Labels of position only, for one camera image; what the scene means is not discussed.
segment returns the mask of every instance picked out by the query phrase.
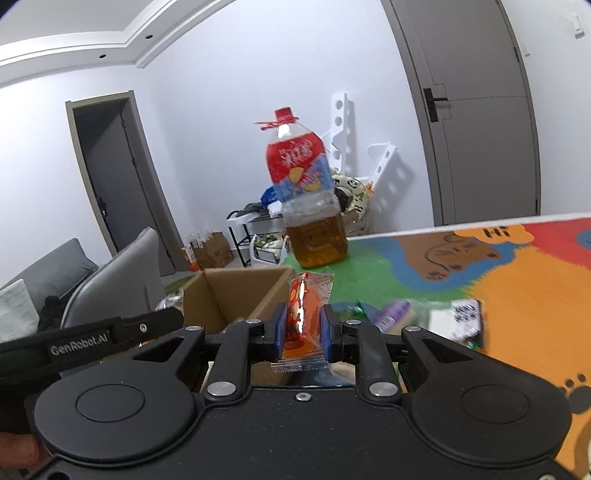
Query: door frame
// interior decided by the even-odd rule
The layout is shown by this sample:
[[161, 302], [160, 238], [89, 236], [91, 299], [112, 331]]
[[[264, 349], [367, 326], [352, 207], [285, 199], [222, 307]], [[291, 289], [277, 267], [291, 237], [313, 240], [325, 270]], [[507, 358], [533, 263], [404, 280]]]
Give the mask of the door frame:
[[[386, 17], [388, 18], [388, 22], [390, 23], [390, 27], [392, 28], [392, 33], [394, 34], [394, 39], [396, 40], [396, 44], [398, 45], [398, 50], [400, 51], [400, 56], [402, 58], [402, 64], [404, 66], [404, 70], [407, 75], [408, 84], [410, 86], [411, 96], [413, 97], [414, 107], [417, 113], [418, 119], [418, 127], [421, 132], [421, 138], [423, 139], [423, 150], [425, 152], [425, 159], [427, 162], [427, 174], [429, 177], [429, 185], [431, 188], [431, 203], [433, 205], [433, 220], [435, 226], [442, 226], [443, 225], [443, 198], [441, 196], [441, 179], [439, 175], [439, 170], [437, 166], [437, 159], [435, 155], [435, 147], [433, 145], [433, 136], [431, 133], [431, 126], [430, 120], [427, 113], [427, 105], [425, 104], [423, 90], [421, 84], [418, 79], [418, 72], [417, 68], [414, 63], [413, 56], [410, 51], [410, 46], [408, 45], [407, 36], [402, 29], [402, 24], [400, 18], [396, 12], [396, 8], [394, 7], [395, 0], [381, 0], [382, 6], [386, 13]], [[517, 51], [517, 55], [519, 58], [519, 70], [521, 71], [521, 76], [523, 78], [523, 83], [525, 87], [525, 96], [527, 98], [528, 109], [530, 111], [530, 122], [531, 122], [531, 130], [532, 130], [532, 138], [534, 141], [534, 155], [535, 155], [535, 209], [536, 215], [540, 214], [541, 209], [541, 186], [540, 186], [540, 148], [538, 143], [538, 131], [537, 126], [535, 123], [535, 116], [534, 116], [534, 105], [531, 98], [531, 89], [530, 83], [527, 77], [527, 72], [525, 71], [525, 65], [523, 61], [523, 57], [521, 55], [521, 50], [519, 48], [519, 44], [517, 42], [517, 38], [515, 33], [513, 32], [513, 28], [511, 27], [511, 23], [509, 21], [509, 17], [507, 16], [506, 10], [501, 3], [501, 0], [493, 0], [499, 6], [501, 11], [501, 15], [503, 16], [503, 20], [505, 21], [505, 25], [509, 32], [509, 36], [511, 41]]]
[[136, 161], [138, 164], [144, 163], [144, 165], [141, 165], [141, 167], [145, 167], [145, 169], [147, 169], [149, 172], [149, 175], [142, 176], [140, 179], [140, 182], [142, 183], [142, 190], [144, 192], [146, 201], [148, 202], [148, 207], [152, 213], [152, 216], [154, 217], [154, 221], [156, 222], [158, 233], [160, 234], [162, 242], [166, 249], [170, 252], [170, 260], [172, 261], [174, 268], [177, 272], [187, 271], [187, 263], [181, 254], [183, 241], [181, 240], [181, 236], [177, 230], [176, 224], [174, 223], [172, 213], [170, 212], [166, 197], [164, 196], [164, 191], [162, 190], [162, 185], [160, 185], [158, 175], [156, 174], [156, 169], [152, 161], [150, 149], [148, 148], [148, 141], [145, 137], [144, 128], [141, 123], [141, 118], [133, 90], [122, 93], [114, 93], [112, 95], [87, 98], [75, 102], [66, 102], [66, 115], [70, 127], [70, 135], [72, 136], [74, 154], [76, 155], [76, 161], [78, 162], [78, 168], [80, 169], [80, 176], [82, 177], [82, 182], [84, 183], [84, 187], [86, 189], [86, 196], [88, 197], [90, 206], [92, 207], [92, 211], [95, 215], [96, 222], [99, 225], [100, 232], [105, 239], [105, 243], [109, 248], [109, 252], [111, 252], [111, 255], [115, 256], [117, 254], [117, 249], [115, 248], [115, 244], [113, 243], [113, 239], [111, 238], [107, 224], [105, 223], [103, 216], [100, 214], [100, 208], [98, 202], [96, 201], [95, 191], [92, 187], [90, 175], [88, 173], [88, 169], [86, 168], [86, 162], [82, 154], [82, 146], [80, 145], [80, 138], [78, 137], [78, 129], [76, 128], [76, 118], [74, 116], [74, 111], [80, 107], [98, 105], [100, 103], [113, 101], [129, 102], [134, 116], [134, 127], [139, 133], [139, 138], [141, 140], [143, 149], [143, 155], [136, 158]]

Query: open cardboard box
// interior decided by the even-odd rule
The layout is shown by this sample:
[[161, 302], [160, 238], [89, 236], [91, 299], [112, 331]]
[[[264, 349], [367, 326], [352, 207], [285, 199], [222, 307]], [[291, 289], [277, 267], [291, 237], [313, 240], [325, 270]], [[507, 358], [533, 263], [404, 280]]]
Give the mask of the open cardboard box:
[[[211, 268], [182, 286], [185, 325], [201, 325], [219, 333], [234, 320], [269, 320], [280, 302], [287, 302], [293, 267]], [[283, 385], [289, 374], [271, 371], [268, 362], [252, 366], [251, 383]]]

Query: cardboard box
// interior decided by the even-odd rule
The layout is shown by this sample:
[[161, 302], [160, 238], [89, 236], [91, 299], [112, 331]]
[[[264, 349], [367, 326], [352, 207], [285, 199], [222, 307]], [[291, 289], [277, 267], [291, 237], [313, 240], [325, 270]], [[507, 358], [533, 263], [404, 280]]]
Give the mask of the cardboard box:
[[[219, 333], [234, 320], [269, 320], [280, 302], [287, 302], [293, 267], [212, 268], [183, 285], [185, 325], [201, 325]], [[271, 371], [269, 362], [252, 366], [251, 383], [284, 385], [289, 374]]]
[[223, 268], [234, 260], [234, 254], [226, 237], [215, 232], [202, 247], [192, 246], [197, 263], [201, 268]]

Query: black and white label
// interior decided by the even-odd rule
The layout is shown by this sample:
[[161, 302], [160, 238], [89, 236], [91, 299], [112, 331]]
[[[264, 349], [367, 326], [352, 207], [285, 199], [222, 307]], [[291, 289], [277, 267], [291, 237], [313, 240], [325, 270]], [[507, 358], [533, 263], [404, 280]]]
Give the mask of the black and white label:
[[47, 349], [53, 360], [72, 353], [81, 353], [89, 348], [95, 348], [105, 343], [112, 343], [108, 330], [97, 330], [84, 333], [68, 339], [59, 339], [54, 343], [49, 342]]
[[455, 337], [465, 339], [475, 336], [482, 329], [480, 303], [475, 299], [453, 300], [453, 319], [456, 321]]

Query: door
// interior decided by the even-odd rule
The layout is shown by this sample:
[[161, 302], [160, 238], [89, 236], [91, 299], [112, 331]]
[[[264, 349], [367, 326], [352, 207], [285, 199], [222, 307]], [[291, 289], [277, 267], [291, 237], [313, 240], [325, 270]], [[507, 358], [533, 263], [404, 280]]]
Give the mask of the door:
[[498, 2], [389, 1], [423, 96], [443, 223], [536, 215], [535, 123]]
[[111, 102], [75, 113], [80, 146], [92, 189], [117, 251], [147, 226], [159, 233], [160, 274], [176, 268], [165, 247], [140, 181], [122, 119], [123, 104]]

